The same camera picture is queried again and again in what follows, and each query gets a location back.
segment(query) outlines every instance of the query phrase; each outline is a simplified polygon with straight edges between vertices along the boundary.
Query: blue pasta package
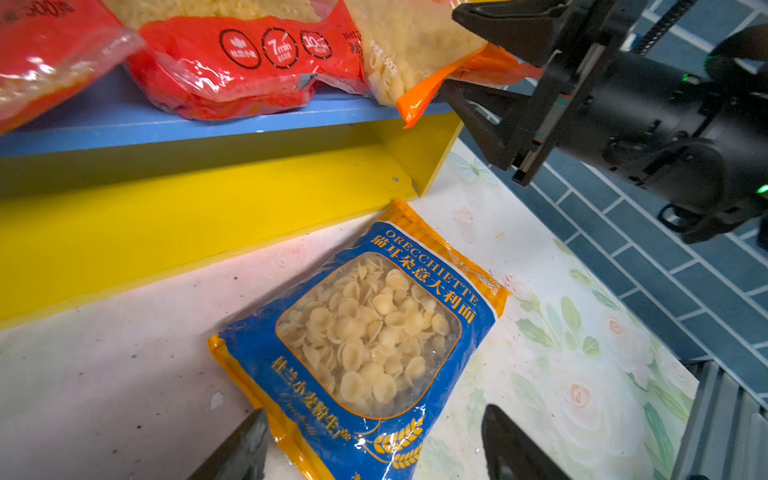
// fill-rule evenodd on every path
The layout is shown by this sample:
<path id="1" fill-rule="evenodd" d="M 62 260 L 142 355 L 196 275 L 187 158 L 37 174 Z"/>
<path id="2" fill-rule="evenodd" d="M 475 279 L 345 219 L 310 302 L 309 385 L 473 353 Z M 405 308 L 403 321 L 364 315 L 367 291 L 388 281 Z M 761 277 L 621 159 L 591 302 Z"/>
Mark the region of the blue pasta package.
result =
<path id="1" fill-rule="evenodd" d="M 208 344 L 307 478 L 407 479 L 508 296 L 396 200 Z"/>

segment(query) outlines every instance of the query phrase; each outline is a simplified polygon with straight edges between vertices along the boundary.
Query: yellow shelf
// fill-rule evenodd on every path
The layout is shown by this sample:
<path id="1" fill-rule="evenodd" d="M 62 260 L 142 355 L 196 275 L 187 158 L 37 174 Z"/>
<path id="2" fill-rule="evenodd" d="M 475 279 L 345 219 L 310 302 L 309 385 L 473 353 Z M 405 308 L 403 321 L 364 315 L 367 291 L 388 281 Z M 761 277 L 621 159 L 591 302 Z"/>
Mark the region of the yellow shelf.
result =
<path id="1" fill-rule="evenodd" d="M 0 162 L 0 328 L 424 194 L 454 114 Z"/>

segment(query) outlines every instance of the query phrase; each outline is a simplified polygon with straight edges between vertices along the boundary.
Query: circular icon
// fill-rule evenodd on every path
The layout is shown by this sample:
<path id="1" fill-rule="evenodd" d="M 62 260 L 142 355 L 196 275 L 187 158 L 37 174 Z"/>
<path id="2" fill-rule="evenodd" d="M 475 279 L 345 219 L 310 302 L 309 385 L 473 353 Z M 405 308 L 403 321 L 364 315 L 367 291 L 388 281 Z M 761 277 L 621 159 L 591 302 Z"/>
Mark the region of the circular icon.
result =
<path id="1" fill-rule="evenodd" d="M 240 67 L 253 70 L 261 65 L 261 55 L 256 45 L 243 32 L 224 30 L 219 35 L 219 44 L 227 57 Z"/>
<path id="2" fill-rule="evenodd" d="M 261 39 L 267 60 L 278 68 L 288 68 L 299 59 L 299 45 L 282 28 L 270 28 Z"/>
<path id="3" fill-rule="evenodd" d="M 306 53 L 312 55 L 314 58 L 325 60 L 331 58 L 333 51 L 328 41 L 321 34 L 316 31 L 301 31 L 301 45 L 304 46 Z"/>

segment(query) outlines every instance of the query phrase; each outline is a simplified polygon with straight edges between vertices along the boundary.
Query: white table surface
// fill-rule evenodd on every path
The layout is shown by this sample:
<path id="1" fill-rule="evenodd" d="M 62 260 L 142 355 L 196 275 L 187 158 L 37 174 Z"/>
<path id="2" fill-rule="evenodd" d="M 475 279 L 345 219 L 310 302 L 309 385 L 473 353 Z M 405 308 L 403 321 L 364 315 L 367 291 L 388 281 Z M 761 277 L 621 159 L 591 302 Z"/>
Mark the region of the white table surface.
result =
<path id="1" fill-rule="evenodd" d="M 487 402 L 574 478 L 653 478 L 653 468 L 668 475 L 670 447 L 660 454 L 647 406 L 674 460 L 690 410 L 683 395 L 692 396 L 696 380 L 460 141 L 454 153 L 412 205 L 517 295 L 470 360 L 415 478 L 487 477 Z M 0 331 L 0 478 L 186 478 L 252 410 L 206 339 L 372 218 Z M 581 314 L 575 324 L 570 312 L 572 327 L 561 319 L 564 296 Z M 534 329 L 521 329 L 522 319 Z M 538 329 L 550 345 L 531 339 Z M 653 386 L 677 403 L 661 401 Z M 302 478 L 276 447 L 266 470 L 267 478 Z"/>

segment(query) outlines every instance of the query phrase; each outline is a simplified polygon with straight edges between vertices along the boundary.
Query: clear plastic window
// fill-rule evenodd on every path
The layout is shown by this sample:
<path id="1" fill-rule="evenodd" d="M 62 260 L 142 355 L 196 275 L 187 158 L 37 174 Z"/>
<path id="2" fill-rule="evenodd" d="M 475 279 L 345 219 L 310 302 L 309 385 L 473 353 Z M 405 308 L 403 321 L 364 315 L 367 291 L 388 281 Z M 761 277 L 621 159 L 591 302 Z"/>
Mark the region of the clear plastic window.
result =
<path id="1" fill-rule="evenodd" d="M 462 327 L 394 263 L 364 253 L 283 313 L 276 330 L 340 405 L 386 419 L 422 398 Z"/>

